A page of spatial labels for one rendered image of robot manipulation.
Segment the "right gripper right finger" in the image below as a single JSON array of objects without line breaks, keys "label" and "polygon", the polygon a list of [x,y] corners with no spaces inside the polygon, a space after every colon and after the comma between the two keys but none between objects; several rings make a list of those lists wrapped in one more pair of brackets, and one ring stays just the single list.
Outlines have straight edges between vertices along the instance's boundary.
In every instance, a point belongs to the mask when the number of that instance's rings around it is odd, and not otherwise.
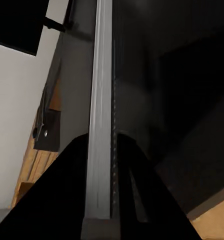
[{"label": "right gripper right finger", "polygon": [[[117,135],[121,240],[202,240],[136,141]],[[137,220],[131,168],[148,223]]]}]

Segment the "notebook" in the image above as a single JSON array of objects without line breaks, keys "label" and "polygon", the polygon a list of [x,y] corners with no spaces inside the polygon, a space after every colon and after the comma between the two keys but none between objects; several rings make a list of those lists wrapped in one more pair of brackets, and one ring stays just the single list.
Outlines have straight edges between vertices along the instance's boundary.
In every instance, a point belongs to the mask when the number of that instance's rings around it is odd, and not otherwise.
[{"label": "notebook", "polygon": [[114,213],[114,0],[96,0],[83,218]]}]

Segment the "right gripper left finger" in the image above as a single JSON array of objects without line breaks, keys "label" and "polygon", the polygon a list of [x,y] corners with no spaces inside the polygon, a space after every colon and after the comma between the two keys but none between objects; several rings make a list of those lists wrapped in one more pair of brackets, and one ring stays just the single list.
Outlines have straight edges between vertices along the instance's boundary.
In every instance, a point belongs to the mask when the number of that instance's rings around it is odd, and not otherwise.
[{"label": "right gripper left finger", "polygon": [[0,223],[0,240],[81,240],[88,133],[76,137]]}]

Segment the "monitor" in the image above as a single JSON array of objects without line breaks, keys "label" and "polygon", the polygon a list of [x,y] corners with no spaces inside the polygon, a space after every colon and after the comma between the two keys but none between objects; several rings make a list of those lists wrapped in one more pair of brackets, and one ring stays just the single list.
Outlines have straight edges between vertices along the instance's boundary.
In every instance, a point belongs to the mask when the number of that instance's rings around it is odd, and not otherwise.
[{"label": "monitor", "polygon": [[0,46],[35,58],[43,26],[64,33],[74,26],[72,2],[60,24],[46,17],[49,0],[0,0]]}]

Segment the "keyboard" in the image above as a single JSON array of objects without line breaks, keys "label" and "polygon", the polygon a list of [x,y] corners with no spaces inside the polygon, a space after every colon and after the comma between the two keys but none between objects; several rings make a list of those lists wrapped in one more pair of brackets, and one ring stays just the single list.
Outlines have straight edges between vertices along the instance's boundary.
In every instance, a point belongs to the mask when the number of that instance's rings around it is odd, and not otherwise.
[{"label": "keyboard", "polygon": [[45,92],[46,88],[43,89],[43,93],[40,99],[40,107],[39,107],[39,114],[38,114],[38,124],[37,124],[37,140],[40,137],[40,133],[42,130],[42,126],[44,125],[44,110],[45,110]]}]

